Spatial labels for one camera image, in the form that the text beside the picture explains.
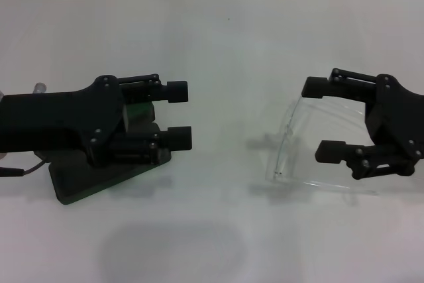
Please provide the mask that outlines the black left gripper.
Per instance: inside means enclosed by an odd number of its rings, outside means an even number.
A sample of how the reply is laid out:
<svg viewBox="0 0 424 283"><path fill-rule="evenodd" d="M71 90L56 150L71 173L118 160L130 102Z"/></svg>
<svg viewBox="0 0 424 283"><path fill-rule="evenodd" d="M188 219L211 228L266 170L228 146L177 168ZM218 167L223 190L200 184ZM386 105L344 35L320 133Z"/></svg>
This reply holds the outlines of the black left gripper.
<svg viewBox="0 0 424 283"><path fill-rule="evenodd" d="M1 152L80 150L94 166L112 157L111 137L124 131L124 99L115 76L70 92L5 95Z"/></svg>

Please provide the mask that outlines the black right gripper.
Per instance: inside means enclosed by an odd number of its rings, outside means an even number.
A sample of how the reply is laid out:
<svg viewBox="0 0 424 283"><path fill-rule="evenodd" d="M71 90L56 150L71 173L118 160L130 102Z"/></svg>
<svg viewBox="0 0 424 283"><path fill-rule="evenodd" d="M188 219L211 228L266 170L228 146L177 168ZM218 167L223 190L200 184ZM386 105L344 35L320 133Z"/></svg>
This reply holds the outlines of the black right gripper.
<svg viewBox="0 0 424 283"><path fill-rule="evenodd" d="M321 141L315 159L319 163L346 162L355 180L411 176L423 159L423 96L405 89L388 74L369 76L334 68L329 78L308 77L304 98L339 97L373 101L366 105L366 127L375 145Z"/></svg>

